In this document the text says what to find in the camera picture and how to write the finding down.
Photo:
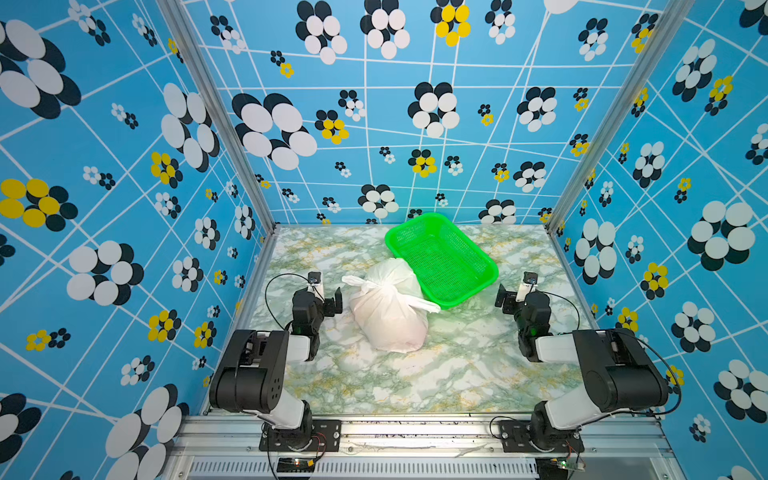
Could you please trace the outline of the white plastic bag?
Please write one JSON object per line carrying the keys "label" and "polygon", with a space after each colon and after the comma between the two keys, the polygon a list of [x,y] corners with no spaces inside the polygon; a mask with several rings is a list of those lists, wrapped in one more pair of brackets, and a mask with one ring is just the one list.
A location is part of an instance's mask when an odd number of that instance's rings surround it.
{"label": "white plastic bag", "polygon": [[427,315],[439,313],[441,307],[423,297],[405,260],[387,259],[363,278],[345,275],[342,282],[353,289],[350,311],[374,348],[397,353],[422,348],[429,329]]}

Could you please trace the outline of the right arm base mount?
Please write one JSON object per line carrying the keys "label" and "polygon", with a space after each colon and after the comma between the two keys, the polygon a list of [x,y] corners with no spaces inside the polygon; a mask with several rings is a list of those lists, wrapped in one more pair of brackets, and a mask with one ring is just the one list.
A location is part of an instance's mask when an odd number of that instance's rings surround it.
{"label": "right arm base mount", "polygon": [[546,424],[516,419],[496,423],[494,434],[500,438],[505,453],[553,453],[567,455],[584,452],[576,430],[557,430]]}

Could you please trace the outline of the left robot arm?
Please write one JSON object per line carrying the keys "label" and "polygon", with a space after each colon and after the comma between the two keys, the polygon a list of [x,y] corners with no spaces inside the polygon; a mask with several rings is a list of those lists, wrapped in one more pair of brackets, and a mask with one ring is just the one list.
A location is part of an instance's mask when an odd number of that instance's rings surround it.
{"label": "left robot arm", "polygon": [[331,298],[323,298],[305,288],[293,295],[293,320],[287,330],[235,331],[211,380],[210,405],[262,420],[266,434],[263,451],[273,447],[295,451],[326,448],[340,423],[315,421],[309,403],[286,390],[285,373],[289,363],[315,359],[322,322],[342,311],[340,289]]}

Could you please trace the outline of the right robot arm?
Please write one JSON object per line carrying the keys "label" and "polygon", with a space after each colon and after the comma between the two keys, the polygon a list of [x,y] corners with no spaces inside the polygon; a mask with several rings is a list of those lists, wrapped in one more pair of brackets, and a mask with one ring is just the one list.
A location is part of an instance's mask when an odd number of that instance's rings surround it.
{"label": "right robot arm", "polygon": [[511,315],[521,354],[532,363],[572,364],[582,384],[535,407],[528,422],[530,442],[553,450],[586,425],[667,403],[667,381],[633,332],[624,329],[550,332],[550,297],[541,291],[498,288],[495,306]]}

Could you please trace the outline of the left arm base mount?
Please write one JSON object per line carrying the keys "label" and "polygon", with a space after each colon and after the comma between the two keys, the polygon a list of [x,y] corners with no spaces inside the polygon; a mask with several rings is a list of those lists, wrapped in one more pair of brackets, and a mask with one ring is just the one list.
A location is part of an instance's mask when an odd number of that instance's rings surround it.
{"label": "left arm base mount", "polygon": [[319,453],[338,452],[342,422],[335,419],[313,420],[297,429],[275,429],[268,423],[262,425],[259,450],[262,452]]}

